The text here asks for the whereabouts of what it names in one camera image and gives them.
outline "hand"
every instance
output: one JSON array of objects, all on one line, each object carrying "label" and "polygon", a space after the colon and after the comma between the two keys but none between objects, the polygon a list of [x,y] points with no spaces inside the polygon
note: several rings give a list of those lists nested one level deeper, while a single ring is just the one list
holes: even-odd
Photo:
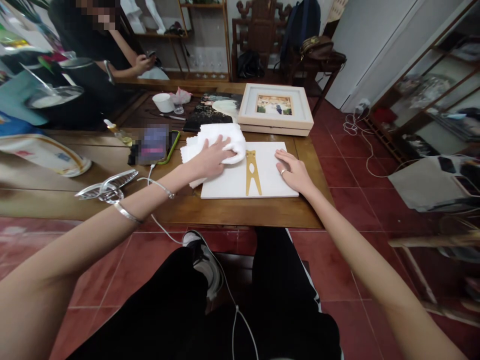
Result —
[{"label": "hand", "polygon": [[155,64],[155,59],[155,56],[152,56],[151,58],[147,58],[147,56],[145,55],[137,56],[135,60],[135,66],[133,67],[137,76],[140,76],[144,72],[153,68]]},{"label": "hand", "polygon": [[233,151],[223,151],[222,149],[230,143],[230,138],[227,137],[225,141],[222,140],[222,135],[218,137],[214,144],[209,147],[208,139],[203,144],[203,149],[200,153],[186,162],[188,173],[192,180],[203,178],[212,178],[224,172],[224,165],[222,161],[235,155]]},{"label": "hand", "polygon": [[310,179],[305,163],[301,160],[298,160],[291,153],[286,152],[285,150],[277,150],[275,152],[275,157],[277,159],[283,160],[290,166],[290,171],[285,168],[285,165],[281,162],[276,164],[276,168],[280,173],[285,170],[282,174],[283,180],[291,187],[293,190],[298,191],[305,195],[305,193],[310,192],[311,190],[316,189],[314,183]]}]

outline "black jeans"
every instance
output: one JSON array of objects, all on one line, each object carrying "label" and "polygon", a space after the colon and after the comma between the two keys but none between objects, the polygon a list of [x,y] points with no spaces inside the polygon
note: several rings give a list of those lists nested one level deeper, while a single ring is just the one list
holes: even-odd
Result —
[{"label": "black jeans", "polygon": [[[340,335],[283,228],[256,228],[252,307],[243,311],[260,359],[340,359]],[[234,306],[205,316],[207,280],[193,252],[175,250],[152,278],[70,357],[76,359],[231,359]],[[255,359],[241,316],[235,359]]]}]

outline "silver bracelet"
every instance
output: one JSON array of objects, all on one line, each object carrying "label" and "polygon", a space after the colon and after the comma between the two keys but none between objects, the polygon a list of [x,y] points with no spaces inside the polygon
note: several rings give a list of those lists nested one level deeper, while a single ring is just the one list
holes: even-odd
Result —
[{"label": "silver bracelet", "polygon": [[124,217],[126,217],[128,220],[133,221],[134,223],[141,224],[142,221],[138,220],[135,216],[133,216],[131,213],[129,213],[127,210],[124,209],[122,205],[120,205],[119,202],[113,205],[115,209],[117,209],[120,214],[122,214]]},{"label": "silver bracelet", "polygon": [[163,186],[161,183],[159,183],[155,180],[152,180],[152,179],[146,178],[146,177],[141,177],[141,178],[137,179],[137,181],[140,181],[140,180],[147,180],[149,183],[157,184],[159,187],[161,187],[167,193],[169,199],[173,199],[175,197],[175,194],[173,192],[171,192],[165,186]]}]

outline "backpack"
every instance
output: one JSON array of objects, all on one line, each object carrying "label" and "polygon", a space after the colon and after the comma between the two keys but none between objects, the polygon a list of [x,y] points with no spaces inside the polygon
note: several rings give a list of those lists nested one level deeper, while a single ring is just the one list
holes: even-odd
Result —
[{"label": "backpack", "polygon": [[320,5],[317,0],[303,0],[300,4],[297,2],[288,17],[280,59],[284,60],[287,57],[289,47],[300,51],[306,39],[318,36],[319,33]]},{"label": "backpack", "polygon": [[256,51],[248,50],[238,57],[239,78],[262,78],[265,75],[265,69],[260,61],[260,55]]}]

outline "shoe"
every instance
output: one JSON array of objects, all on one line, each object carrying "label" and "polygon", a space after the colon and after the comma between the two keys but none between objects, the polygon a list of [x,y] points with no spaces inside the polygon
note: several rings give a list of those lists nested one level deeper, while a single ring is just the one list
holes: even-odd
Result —
[{"label": "shoe", "polygon": [[208,281],[207,298],[215,299],[224,284],[224,275],[204,237],[198,231],[190,230],[183,235],[181,242],[182,246],[193,250],[193,268],[205,275]]}]

